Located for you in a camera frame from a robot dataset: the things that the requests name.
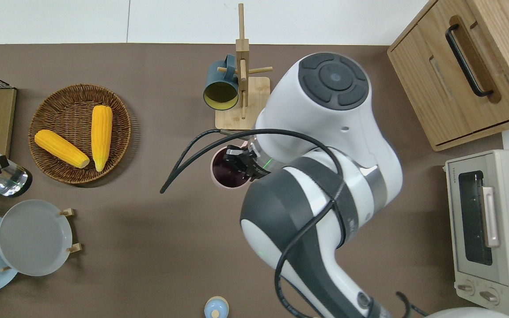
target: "yellow corn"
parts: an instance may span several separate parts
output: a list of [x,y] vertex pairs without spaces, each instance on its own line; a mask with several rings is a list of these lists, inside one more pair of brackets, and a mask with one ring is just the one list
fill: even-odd
[[38,131],[34,136],[34,142],[42,149],[74,167],[83,168],[89,163],[89,158],[81,150],[48,129]]
[[93,107],[91,113],[91,156],[98,172],[103,170],[109,158],[112,125],[111,107],[103,105]]

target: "round woven basket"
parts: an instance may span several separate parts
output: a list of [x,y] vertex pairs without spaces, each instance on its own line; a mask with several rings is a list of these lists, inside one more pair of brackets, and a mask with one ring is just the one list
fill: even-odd
[[[96,105],[106,105],[113,111],[109,159],[101,172],[95,170],[91,157],[91,113]],[[51,155],[34,142],[41,129],[50,129],[68,140],[90,158],[83,169],[76,168]],[[46,175],[71,185],[95,181],[114,169],[125,154],[131,139],[131,118],[123,101],[107,88],[93,84],[65,87],[47,97],[29,127],[29,148],[38,168]]]

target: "wooden cabinet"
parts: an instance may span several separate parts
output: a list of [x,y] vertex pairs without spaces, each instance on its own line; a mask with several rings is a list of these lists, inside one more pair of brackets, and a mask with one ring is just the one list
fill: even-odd
[[509,0],[431,0],[388,56],[435,151],[509,129]]

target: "black drawer handle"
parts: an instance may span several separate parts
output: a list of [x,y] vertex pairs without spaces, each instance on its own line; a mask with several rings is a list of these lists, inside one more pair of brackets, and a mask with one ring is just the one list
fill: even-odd
[[445,38],[447,39],[447,42],[451,47],[451,51],[453,51],[453,54],[455,55],[455,58],[457,59],[457,62],[459,63],[461,70],[463,70],[463,74],[465,75],[465,78],[467,78],[468,84],[471,86],[473,93],[475,93],[475,95],[479,97],[489,96],[494,91],[489,90],[485,92],[480,88],[479,84],[475,80],[475,76],[472,74],[471,69],[468,67],[467,61],[465,60],[463,54],[461,53],[459,46],[455,41],[455,38],[453,37],[452,31],[457,30],[458,28],[459,28],[458,23],[450,26],[450,28],[448,28],[447,31],[445,32]]

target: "oven door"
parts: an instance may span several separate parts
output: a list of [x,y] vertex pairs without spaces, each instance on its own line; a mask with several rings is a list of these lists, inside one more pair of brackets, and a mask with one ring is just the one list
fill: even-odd
[[493,153],[449,163],[456,268],[509,286]]

